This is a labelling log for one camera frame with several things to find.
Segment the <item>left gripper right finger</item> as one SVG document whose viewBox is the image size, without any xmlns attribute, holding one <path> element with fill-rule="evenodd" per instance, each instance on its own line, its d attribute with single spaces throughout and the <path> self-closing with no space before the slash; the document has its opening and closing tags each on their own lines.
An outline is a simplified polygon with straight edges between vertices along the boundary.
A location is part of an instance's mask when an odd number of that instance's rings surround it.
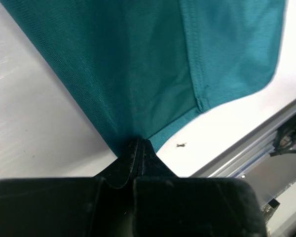
<svg viewBox="0 0 296 237">
<path fill-rule="evenodd" d="M 238 178 L 180 178 L 138 142 L 133 182 L 136 237 L 264 237 L 266 226 L 252 187 Z"/>
</svg>

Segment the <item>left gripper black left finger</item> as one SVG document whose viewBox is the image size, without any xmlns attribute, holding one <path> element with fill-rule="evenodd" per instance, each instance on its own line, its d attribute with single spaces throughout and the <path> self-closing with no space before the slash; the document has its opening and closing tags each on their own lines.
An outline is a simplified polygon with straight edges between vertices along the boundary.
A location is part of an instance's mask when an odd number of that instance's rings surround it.
<svg viewBox="0 0 296 237">
<path fill-rule="evenodd" d="M 0 179 L 0 237 L 130 237 L 141 140 L 93 177 Z"/>
</svg>

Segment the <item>teal cloth napkin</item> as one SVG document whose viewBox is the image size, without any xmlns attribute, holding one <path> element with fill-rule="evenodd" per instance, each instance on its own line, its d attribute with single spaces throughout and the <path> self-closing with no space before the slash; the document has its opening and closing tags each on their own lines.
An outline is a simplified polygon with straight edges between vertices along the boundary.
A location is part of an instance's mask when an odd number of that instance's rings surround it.
<svg viewBox="0 0 296 237">
<path fill-rule="evenodd" d="M 109 148 L 155 150 L 198 115 L 263 89 L 283 0 L 4 0 Z"/>
</svg>

